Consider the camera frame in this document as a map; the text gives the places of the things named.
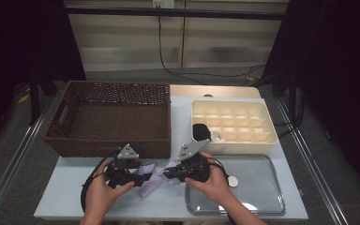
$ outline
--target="small round object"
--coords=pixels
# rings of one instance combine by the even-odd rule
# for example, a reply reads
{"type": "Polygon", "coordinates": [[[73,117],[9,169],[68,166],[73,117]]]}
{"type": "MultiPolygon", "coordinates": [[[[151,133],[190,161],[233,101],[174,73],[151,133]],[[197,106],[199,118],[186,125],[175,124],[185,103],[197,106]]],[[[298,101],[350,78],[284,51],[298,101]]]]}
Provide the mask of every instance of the small round object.
{"type": "Polygon", "coordinates": [[[229,186],[235,188],[238,186],[238,179],[235,176],[229,176],[229,186]]]}

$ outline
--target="glass tray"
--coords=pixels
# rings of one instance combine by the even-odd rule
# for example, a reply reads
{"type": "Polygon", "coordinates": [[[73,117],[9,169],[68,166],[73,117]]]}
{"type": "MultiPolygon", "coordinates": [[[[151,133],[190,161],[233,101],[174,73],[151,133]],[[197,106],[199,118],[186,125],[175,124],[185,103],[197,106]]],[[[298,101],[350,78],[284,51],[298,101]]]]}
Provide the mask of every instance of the glass tray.
{"type": "MultiPolygon", "coordinates": [[[[238,179],[232,193],[251,212],[259,215],[281,215],[285,203],[279,187],[277,173],[266,155],[215,156],[228,175],[238,179]]],[[[186,185],[187,209],[192,215],[222,215],[226,211],[209,201],[199,190],[186,185]]]]}

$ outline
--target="wicker basket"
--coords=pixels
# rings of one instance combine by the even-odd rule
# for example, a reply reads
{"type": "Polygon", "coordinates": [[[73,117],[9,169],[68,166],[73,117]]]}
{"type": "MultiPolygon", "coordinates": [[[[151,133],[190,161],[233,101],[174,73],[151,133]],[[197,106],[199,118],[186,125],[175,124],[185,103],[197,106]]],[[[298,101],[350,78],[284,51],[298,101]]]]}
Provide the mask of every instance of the wicker basket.
{"type": "Polygon", "coordinates": [[[129,143],[140,158],[169,158],[170,86],[69,82],[43,139],[62,157],[105,157],[129,143]]]}

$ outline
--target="wrist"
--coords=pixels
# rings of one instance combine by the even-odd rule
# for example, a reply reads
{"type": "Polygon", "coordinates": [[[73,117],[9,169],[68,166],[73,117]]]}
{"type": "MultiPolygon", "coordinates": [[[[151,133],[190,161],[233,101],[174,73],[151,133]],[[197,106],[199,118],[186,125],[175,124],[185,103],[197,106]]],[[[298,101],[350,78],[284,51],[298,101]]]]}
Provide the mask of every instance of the wrist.
{"type": "Polygon", "coordinates": [[[218,204],[220,204],[223,208],[227,208],[241,203],[234,195],[231,194],[223,198],[218,204]]]}

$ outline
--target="black curtain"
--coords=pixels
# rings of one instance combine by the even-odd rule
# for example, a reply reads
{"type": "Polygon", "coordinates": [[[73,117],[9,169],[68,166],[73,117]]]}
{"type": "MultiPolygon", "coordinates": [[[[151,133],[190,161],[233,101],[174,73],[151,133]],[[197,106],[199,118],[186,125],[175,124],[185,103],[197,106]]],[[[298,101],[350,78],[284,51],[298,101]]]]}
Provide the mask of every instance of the black curtain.
{"type": "Polygon", "coordinates": [[[13,87],[34,72],[45,93],[52,80],[85,80],[83,65],[62,0],[0,0],[0,118],[13,87]]]}

